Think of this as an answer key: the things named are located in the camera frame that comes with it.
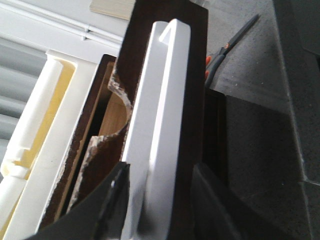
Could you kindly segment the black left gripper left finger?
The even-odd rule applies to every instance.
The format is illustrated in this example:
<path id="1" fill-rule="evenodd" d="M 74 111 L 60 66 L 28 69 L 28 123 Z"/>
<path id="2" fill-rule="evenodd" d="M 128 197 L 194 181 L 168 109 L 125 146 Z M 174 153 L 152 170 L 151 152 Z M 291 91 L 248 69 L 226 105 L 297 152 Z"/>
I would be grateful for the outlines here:
<path id="1" fill-rule="evenodd" d="M 29 240 L 119 240 L 127 214 L 130 165 L 118 162 L 80 204 Z"/>

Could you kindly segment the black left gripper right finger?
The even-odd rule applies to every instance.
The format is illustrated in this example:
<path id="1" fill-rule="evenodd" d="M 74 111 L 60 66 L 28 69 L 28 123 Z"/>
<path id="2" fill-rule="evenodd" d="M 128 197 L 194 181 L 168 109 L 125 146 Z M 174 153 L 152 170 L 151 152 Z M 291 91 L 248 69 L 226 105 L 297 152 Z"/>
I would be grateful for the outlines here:
<path id="1" fill-rule="evenodd" d="M 248 208 L 204 163 L 193 168 L 191 205 L 197 240 L 248 240 Z"/>

